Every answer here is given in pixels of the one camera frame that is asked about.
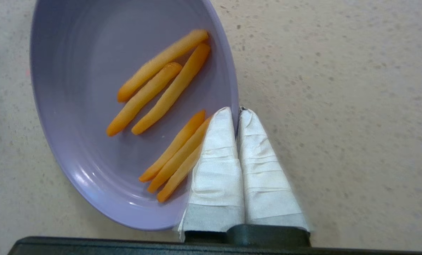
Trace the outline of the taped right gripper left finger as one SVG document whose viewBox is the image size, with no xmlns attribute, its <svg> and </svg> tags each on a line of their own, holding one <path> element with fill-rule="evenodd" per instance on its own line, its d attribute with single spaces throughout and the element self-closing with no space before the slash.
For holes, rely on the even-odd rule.
<svg viewBox="0 0 422 255">
<path fill-rule="evenodd" d="M 190 231 L 223 233 L 245 223 L 243 176 L 230 108 L 212 115 L 187 183 L 189 199 L 178 225 L 180 241 Z"/>
</svg>

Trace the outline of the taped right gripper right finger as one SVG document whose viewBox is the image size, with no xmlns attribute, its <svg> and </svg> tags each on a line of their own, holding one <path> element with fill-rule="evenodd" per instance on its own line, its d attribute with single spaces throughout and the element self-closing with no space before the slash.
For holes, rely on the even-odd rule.
<svg viewBox="0 0 422 255">
<path fill-rule="evenodd" d="M 246 223 L 310 231 L 261 120 L 248 108 L 240 110 L 238 156 L 243 175 Z"/>
</svg>

